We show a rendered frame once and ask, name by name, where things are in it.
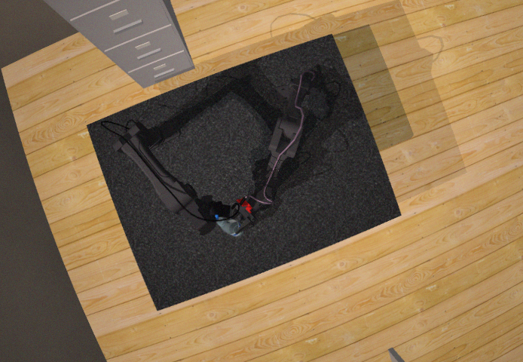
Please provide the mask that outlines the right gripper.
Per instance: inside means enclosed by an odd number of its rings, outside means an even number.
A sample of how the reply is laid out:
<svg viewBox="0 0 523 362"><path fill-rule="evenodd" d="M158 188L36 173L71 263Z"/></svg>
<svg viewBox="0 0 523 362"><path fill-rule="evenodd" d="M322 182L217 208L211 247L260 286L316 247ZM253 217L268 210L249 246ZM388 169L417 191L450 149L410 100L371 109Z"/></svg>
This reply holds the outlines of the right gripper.
<svg viewBox="0 0 523 362"><path fill-rule="evenodd" d="M222 204L222 201L215 202L212 195L204 195L198 197L203 202L203 208L207 210L213 220L216 220L215 215L219 217L228 218L230 217L230 205Z"/></svg>

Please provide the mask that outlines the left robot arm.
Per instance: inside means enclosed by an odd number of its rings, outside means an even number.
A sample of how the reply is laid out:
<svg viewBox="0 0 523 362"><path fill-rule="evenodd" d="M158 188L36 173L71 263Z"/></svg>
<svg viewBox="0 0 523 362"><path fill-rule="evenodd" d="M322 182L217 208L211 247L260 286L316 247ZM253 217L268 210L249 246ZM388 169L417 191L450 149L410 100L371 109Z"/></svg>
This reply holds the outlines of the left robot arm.
<svg viewBox="0 0 523 362"><path fill-rule="evenodd" d="M297 106L301 107L301 103L302 103L302 101L304 101L304 98L317 96L320 93L316 80L301 81L301 88L298 93L299 85L300 85L300 79L292 78L289 85L282 86L282 87L275 87L273 89L274 98L275 98L276 103L288 102L289 98L290 98L290 101L288 103L286 111L283 113L283 116L282 117L279 116L277 119L277 123L274 128L273 135L271 137L271 142L268 147L268 150L271 150L271 157L270 157L270 160L268 161L269 164L267 163L264 166L264 169L263 169L263 171L261 171L260 176L258 178L257 185L262 186L262 188L260 188L253 196L255 198L259 199L260 201L270 202L266 198L272 200L271 190L273 189L276 191L277 187L279 187L279 185L280 185L280 181L281 181L281 178L279 177L280 168L281 168L283 162L288 157L294 158L296 150L298 148L299 140L301 138L301 134L302 134L302 131L304 128L303 124L302 124L302 129L299 132L295 142L280 156L280 158L277 162L277 165L274 169L274 172L271 176L271 179L270 179L268 185L266 186L268 178L271 175L271 171L273 170L274 165L276 164L276 161L277 161L280 153L289 145L289 143L280 140L280 137L282 136L282 137L289 138L289 139L291 139L290 142L292 142L301 126L300 109L295 107L295 103L297 104ZM276 93L275 93L275 91L276 91ZM290 94L289 94L289 92L290 92ZM297 98L297 94L298 94L298 98ZM287 98L287 99L284 99L284 98ZM285 117L286 117L286 119L285 119ZM277 148L277 150L276 150L276 148Z"/></svg>

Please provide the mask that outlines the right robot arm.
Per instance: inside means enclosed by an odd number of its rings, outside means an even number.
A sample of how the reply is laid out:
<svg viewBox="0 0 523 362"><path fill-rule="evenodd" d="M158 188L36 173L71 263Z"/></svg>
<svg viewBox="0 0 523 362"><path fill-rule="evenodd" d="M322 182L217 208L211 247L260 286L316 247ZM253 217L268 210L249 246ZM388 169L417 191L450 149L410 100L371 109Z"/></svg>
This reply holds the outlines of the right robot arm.
<svg viewBox="0 0 523 362"><path fill-rule="evenodd" d="M150 130L138 121L123 135L127 142L120 137L112 146L116 152L127 153L126 155L130 156L138 164L169 211L175 214L182 213L186 219L190 219L200 235L206 235L216 227L216 222L203 220L213 220L213 218L203 208L202 200L198 198L196 191L190 184L183 184L183 182L178 181L151 152L151 150L179 136L180 132L173 121L160 128L158 126L150 127ZM167 189L176 196L186 210L199 216L201 219L192 216L182 208Z"/></svg>

